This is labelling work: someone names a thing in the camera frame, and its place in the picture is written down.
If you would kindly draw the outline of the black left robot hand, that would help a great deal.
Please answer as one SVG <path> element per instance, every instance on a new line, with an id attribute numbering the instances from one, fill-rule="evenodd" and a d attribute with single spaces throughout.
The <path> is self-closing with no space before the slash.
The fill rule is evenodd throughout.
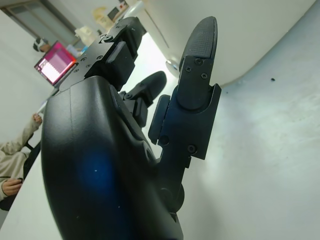
<path id="1" fill-rule="evenodd" d="M 158 71 L 123 92 L 144 28 L 119 21 L 76 60 L 47 101 L 41 165 L 48 203 L 65 240 L 181 240 L 182 180 L 205 159 L 221 88 L 210 85 L 218 25 L 192 31 L 178 84 L 163 95 Z"/>

